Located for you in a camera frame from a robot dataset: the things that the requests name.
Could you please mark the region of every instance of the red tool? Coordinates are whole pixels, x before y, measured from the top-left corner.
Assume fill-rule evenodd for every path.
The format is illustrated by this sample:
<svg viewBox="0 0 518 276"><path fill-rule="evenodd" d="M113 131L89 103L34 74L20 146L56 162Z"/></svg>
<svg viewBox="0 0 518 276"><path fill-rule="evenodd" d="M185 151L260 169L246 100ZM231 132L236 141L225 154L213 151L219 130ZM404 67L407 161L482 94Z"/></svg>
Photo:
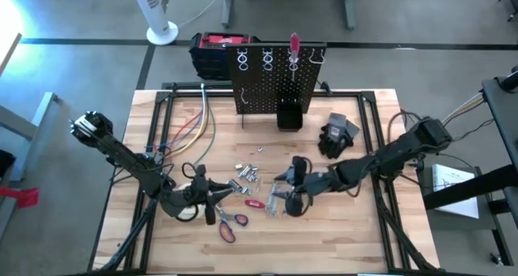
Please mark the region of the red tool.
<svg viewBox="0 0 518 276"><path fill-rule="evenodd" d="M0 196L16 199L19 208L30 207L38 204L40 190L38 188L18 191L7 187L0 187Z"/></svg>
<svg viewBox="0 0 518 276"><path fill-rule="evenodd" d="M291 60L290 62L297 63L299 60L299 51L300 51L300 38L297 33L291 34L290 38L290 53Z"/></svg>
<svg viewBox="0 0 518 276"><path fill-rule="evenodd" d="M254 199L247 199L244 201L244 204L254 208L265 208L265 203Z"/></svg>

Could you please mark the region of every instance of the pegboard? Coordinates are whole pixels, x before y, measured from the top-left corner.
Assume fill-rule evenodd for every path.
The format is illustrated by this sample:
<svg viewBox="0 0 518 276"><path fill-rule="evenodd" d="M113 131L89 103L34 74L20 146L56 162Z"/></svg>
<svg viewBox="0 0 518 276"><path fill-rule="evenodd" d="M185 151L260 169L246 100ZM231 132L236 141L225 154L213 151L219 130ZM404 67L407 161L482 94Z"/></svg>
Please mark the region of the pegboard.
<svg viewBox="0 0 518 276"><path fill-rule="evenodd" d="M276 113L277 105L282 101L298 102L303 113L307 113L321 63L325 61L325 49L325 43L301 43L293 81L288 59L289 43L228 45L227 64L237 113ZM265 62L270 59L266 57L268 55L273 58L271 70Z"/></svg>

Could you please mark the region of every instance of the wooden tabletop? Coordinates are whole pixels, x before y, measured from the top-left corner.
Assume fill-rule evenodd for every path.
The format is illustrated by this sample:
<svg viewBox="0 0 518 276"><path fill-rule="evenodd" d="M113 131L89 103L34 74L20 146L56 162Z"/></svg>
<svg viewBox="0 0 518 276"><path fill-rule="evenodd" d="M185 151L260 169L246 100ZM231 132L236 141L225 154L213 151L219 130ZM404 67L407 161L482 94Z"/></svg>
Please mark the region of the wooden tabletop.
<svg viewBox="0 0 518 276"><path fill-rule="evenodd" d="M396 92L374 90L379 107L380 120L386 132L391 116L398 113ZM129 114L124 144L132 151L143 152L146 145L154 107L156 91L136 91ZM245 184L254 188L251 197L231 195L223 199L227 213L246 214L250 223L240 227L231 223L236 242L224 242L218 225L207 226L205 219L181 223L170 218L161 208L157 209L151 243L148 273L357 273L386 272L380 226L370 178L362 181L357 198L345 193L323 193L315 198L314 206L302 218L270 218L263 210L244 205L244 199L258 198L265 202L272 180L285 172L293 155L308 157L313 170L325 170L334 162L320 155L317 149L320 127L327 123L330 112L342 113L362 127L358 104L351 98L313 98L304 127L297 133L282 133L277 129L275 115L247 115L241 129L241 115L236 114L232 98L210 98L210 107L216 120L214 145L203 159L207 176L218 182L237 179L235 165L251 163L259 167L259 184ZM201 110L200 98L175 98L169 138L191 117ZM367 106L372 137L374 127ZM159 119L157 143L163 118ZM404 132L402 119L396 119L392 137ZM193 162L207 148L214 135L212 124L205 135L185 153L173 157L176 166L171 177L182 184L187 180L181 175L183 162ZM186 142L193 137L190 134ZM358 158L365 155L365 144L360 132L355 146L347 148L339 159ZM416 178L412 168L404 170L407 176ZM419 187L407 180L396 180L395 189L406 234L425 258L435 266L439 261L435 252L422 203ZM117 251L117 246L127 237L134 212L138 182L124 180L114 185L106 210L100 241L96 251L94 268L101 267ZM279 214L283 201L279 201ZM140 259L143 232L138 239L135 256ZM395 236L391 233L394 256L399 262Z"/></svg>

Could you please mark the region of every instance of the gray floor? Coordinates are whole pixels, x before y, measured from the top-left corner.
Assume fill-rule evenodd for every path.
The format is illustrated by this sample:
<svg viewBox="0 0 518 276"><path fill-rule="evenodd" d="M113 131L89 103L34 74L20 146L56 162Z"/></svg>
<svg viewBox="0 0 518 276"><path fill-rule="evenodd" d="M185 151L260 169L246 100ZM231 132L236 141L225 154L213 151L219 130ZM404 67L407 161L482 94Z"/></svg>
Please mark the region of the gray floor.
<svg viewBox="0 0 518 276"><path fill-rule="evenodd" d="M170 0L167 15L182 23L212 0ZM508 0L357 0L356 31L343 29L340 0L236 0L232 28L263 40L283 40L297 31L305 40L364 42L515 44L517 23L507 23ZM15 0L23 8L27 37L142 39L146 22L134 0ZM185 25L195 32L220 32L221 3ZM39 187L40 202L17 210L0 242L0 274L56 275L87 267L112 169L95 150L68 134L67 119L98 110L121 138L146 46L20 45L0 77L0 103L30 118L45 91L61 98L44 124L42 140L23 187ZM483 79L509 72L512 51L330 49L321 80L333 88L396 88L407 110L444 117L480 89ZM187 48L157 48L146 89L163 82L197 82ZM480 108L452 122L462 134L489 117ZM16 152L21 141L0 130L0 148ZM495 126L488 126L448 153L483 171L509 163ZM456 161L432 158L452 167ZM518 261L516 226L501 216ZM432 231L441 266L449 271L516 275L495 267L488 231Z"/></svg>

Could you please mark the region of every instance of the scissors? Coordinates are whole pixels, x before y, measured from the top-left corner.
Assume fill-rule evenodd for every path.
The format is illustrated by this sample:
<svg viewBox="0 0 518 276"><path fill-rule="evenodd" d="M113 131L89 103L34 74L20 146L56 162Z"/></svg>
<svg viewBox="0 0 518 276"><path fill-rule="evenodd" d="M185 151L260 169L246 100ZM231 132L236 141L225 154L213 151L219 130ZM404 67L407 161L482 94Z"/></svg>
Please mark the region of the scissors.
<svg viewBox="0 0 518 276"><path fill-rule="evenodd" d="M219 224L219 234L223 238L224 241L231 244L236 241L236 236L234 236L234 232L230 228L228 221L235 221L241 227L246 227L248 224L248 217L244 214L227 214L223 211L223 207L221 204L216 205L216 210L219 213L219 217L221 218L221 223Z"/></svg>

